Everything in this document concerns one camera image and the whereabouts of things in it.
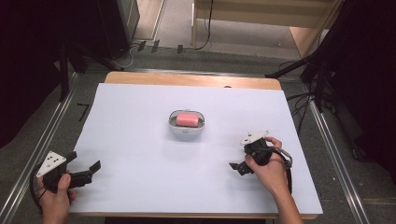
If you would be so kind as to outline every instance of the human hand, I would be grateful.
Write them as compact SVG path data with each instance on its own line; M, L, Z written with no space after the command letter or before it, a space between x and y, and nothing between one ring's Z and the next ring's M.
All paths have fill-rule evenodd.
M274 137L264 137L264 140L271 142L273 148L282 147L282 142ZM274 195L276 191L280 190L289 191L285 166L283 159L279 155L273 153L268 164L264 166L258 165L249 155L246 155L245 160L271 194Z
M55 194L44 188L43 177L37 178L39 195L42 195L39 202L43 209L43 224L66 223L70 202L76 198L74 191L68 189L70 181L69 174L63 175L58 182L58 191Z

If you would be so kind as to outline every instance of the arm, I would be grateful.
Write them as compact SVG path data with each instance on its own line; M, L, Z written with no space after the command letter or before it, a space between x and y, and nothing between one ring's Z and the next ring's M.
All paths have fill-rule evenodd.
M265 137L274 147L282 147L282 143L274 137ZM269 163L258 165L251 156L246 156L247 165L254 171L262 184L270 191L276 202L281 223L303 223L296 203L291 196L282 158L273 153Z

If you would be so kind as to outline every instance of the pink sponge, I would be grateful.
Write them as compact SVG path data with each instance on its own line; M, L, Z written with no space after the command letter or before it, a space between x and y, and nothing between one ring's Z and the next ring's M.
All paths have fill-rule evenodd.
M191 113L179 113L176 118L176 125L184 127L198 127L198 115Z

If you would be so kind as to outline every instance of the white board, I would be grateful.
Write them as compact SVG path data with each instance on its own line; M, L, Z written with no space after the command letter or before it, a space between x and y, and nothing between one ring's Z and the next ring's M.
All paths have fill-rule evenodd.
M194 139L177 138L175 110L205 117ZM240 141L269 130L293 157L293 197L301 214L322 214L283 91L100 84L78 139L71 172L100 160L92 183L76 189L71 213L273 214L275 202L255 175L241 176Z

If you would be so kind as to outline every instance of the metal rail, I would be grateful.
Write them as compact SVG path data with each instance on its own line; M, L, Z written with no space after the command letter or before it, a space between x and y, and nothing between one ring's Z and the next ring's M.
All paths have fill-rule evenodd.
M32 155L30 156L29 161L26 163L20 177L18 178L17 182L15 183L14 187L12 188L11 192L8 195L6 203L4 204L0 212L0 223L8 224L11 222L12 218L14 217L21 203L21 200L23 199L23 196L29 187L29 175L30 173L32 173L33 168L41 161L43 161L45 156L47 155L50 141L53 135L56 133L56 130L59 127L59 124L64 116L64 113L70 104L78 80L79 80L78 74L74 73L71 76L71 80L70 80L70 87L71 87L70 92L66 95L64 101L57 105L52 117L49 120L46 129L44 130L43 134L38 140L38 143L35 146L35 149Z
M356 220L356 223L370 223L367 214L364 211L361 197L356 191L356 188L349 176L347 168L345 167L341 155L338 152L338 148L334 143L332 134L329 130L329 127L327 126L326 119L324 118L323 114L318 112L318 109L315 106L314 102L310 103L310 107L314 115L315 121L317 122L317 125L319 127L320 133L323 137L326 148L329 152L330 158L332 160L332 165L334 166L335 172L337 173L338 179L340 180L341 187L346 195L346 199L349 203L353 217Z

